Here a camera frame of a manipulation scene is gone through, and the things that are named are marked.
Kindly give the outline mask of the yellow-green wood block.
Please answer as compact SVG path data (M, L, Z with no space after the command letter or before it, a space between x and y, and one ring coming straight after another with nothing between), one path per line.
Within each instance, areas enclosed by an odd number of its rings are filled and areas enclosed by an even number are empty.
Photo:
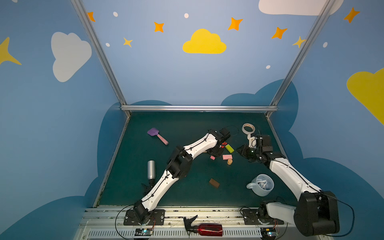
M227 151L228 151L230 154L232 154L232 153L235 151L229 144L227 144L227 145L225 146L225 148L227 149Z

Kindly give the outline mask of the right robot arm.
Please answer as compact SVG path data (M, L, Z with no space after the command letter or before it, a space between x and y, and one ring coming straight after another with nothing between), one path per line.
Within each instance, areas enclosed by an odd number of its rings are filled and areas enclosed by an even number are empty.
M264 164L275 173L298 200L296 207L279 202L262 203L257 216L260 223L273 219L295 225L306 236L336 234L340 231L338 201L330 192L324 192L300 174L281 153L272 147L241 146L237 152L249 162Z

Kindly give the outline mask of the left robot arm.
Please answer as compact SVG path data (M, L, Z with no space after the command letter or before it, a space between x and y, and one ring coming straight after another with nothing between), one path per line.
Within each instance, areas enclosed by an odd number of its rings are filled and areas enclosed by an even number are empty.
M209 130L201 139L190 145L176 146L159 181L134 204L133 211L138 223L143 225L150 220L161 198L176 181L188 175L193 160L198 155L207 152L216 158L221 157L224 151L223 145L230 136L230 131L226 128L220 131Z

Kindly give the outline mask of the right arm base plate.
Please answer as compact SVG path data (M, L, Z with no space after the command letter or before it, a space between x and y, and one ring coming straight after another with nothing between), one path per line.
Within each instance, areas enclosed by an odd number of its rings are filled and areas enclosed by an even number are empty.
M273 219L267 214L259 213L258 209L241 208L240 214L243 216L245 225L284 225L285 222Z

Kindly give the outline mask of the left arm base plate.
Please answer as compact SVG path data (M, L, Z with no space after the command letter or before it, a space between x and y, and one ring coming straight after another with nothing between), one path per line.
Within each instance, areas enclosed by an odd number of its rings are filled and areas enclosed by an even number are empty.
M144 217L141 221L134 210L129 209L124 218L124 226L149 226L155 224L156 226L163 226L165 220L165 210L154 210Z

